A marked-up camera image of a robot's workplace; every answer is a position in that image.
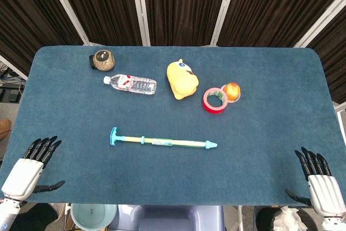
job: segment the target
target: cable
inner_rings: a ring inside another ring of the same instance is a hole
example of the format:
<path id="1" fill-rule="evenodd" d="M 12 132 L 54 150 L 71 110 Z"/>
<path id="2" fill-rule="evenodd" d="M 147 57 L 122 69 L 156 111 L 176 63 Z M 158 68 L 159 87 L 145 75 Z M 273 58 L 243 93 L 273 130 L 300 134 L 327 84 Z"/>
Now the cable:
<path id="1" fill-rule="evenodd" d="M 10 80 L 10 79 L 16 79 L 16 80 L 20 80 L 20 81 L 25 81 L 24 79 L 20 78 L 20 77 L 17 77 L 17 76 L 11 76 L 11 77 L 2 77 L 6 80 Z"/>
<path id="2" fill-rule="evenodd" d="M 21 93 L 21 95 L 23 95 L 23 93 L 21 92 L 21 85 L 22 85 L 22 83 L 19 84 L 18 90 L 19 90 L 19 93 Z"/>
<path id="3" fill-rule="evenodd" d="M 7 131 L 5 131 L 5 132 L 0 133 L 0 135 L 5 134 L 5 133 L 7 133 L 7 132 L 9 132 L 9 131 L 12 131 L 12 129 L 11 129 L 11 130 L 7 130 Z"/>
<path id="4" fill-rule="evenodd" d="M 0 80 L 5 83 L 19 83 L 19 82 L 25 82 L 25 80 L 16 80 L 16 79 L 4 79 L 0 77 Z"/>
<path id="5" fill-rule="evenodd" d="M 10 71 L 10 68 L 7 67 L 4 71 L 1 72 L 0 78 L 2 78 L 3 76 L 5 76 L 9 71 Z"/>

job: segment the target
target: round container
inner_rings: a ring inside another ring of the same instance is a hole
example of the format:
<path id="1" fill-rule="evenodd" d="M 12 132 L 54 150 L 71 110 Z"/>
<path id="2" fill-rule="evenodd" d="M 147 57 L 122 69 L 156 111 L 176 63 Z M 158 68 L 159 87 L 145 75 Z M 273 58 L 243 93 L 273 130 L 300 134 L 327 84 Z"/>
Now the round container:
<path id="1" fill-rule="evenodd" d="M 115 65 L 113 54 L 108 50 L 99 50 L 89 57 L 90 66 L 93 69 L 108 71 Z"/>
<path id="2" fill-rule="evenodd" d="M 273 231 L 274 218 L 279 213 L 281 213 L 280 208 L 255 206 L 254 231 Z M 297 214 L 308 228 L 308 231 L 318 231 L 314 219 L 307 212 L 305 212 L 303 209 L 299 209 Z"/>
<path id="3" fill-rule="evenodd" d="M 71 216 L 79 228 L 99 231 L 108 226 L 117 213 L 113 204 L 71 204 Z"/>

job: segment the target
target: jar lid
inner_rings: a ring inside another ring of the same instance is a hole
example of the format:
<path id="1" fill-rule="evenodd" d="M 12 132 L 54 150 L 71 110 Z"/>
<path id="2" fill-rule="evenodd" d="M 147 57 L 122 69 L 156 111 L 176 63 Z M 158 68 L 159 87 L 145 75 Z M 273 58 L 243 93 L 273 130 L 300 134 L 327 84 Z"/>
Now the jar lid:
<path id="1" fill-rule="evenodd" d="M 91 68 L 92 68 L 93 70 L 95 70 L 96 67 L 95 67 L 95 64 L 94 64 L 94 56 L 93 56 L 93 55 L 90 55 L 90 56 L 89 56 L 89 62 L 90 62 Z"/>
<path id="2" fill-rule="evenodd" d="M 95 58 L 96 60 L 100 61 L 100 62 L 104 62 L 106 60 L 108 60 L 109 58 L 109 54 L 108 51 L 106 50 L 100 50 L 95 54 Z"/>

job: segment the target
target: bottle cap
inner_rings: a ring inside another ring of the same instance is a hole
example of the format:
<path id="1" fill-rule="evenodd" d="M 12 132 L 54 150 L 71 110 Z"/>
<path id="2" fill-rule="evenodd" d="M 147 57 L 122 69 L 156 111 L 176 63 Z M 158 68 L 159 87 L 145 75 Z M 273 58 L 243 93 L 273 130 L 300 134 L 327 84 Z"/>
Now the bottle cap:
<path id="1" fill-rule="evenodd" d="M 104 84 L 109 84 L 110 83 L 110 77 L 105 77 L 105 78 L 103 78 L 103 83 Z"/>
<path id="2" fill-rule="evenodd" d="M 89 56 L 89 62 L 90 62 L 91 68 L 92 68 L 93 70 L 95 70 L 96 67 L 95 67 L 95 64 L 94 64 L 94 56 L 93 56 L 93 55 L 90 55 L 90 56 Z"/>

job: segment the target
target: orange object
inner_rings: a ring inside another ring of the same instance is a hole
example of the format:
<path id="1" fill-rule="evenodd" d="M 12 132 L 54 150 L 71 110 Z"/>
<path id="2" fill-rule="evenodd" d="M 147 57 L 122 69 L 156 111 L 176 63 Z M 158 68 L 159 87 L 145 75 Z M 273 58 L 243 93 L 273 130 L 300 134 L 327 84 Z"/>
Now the orange object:
<path id="1" fill-rule="evenodd" d="M 235 82 L 230 82 L 221 88 L 227 94 L 228 102 L 234 103 L 237 102 L 240 98 L 241 91 L 240 87 Z"/>
<path id="2" fill-rule="evenodd" d="M 11 121 L 7 118 L 0 119 L 0 140 L 8 135 L 11 129 Z"/>

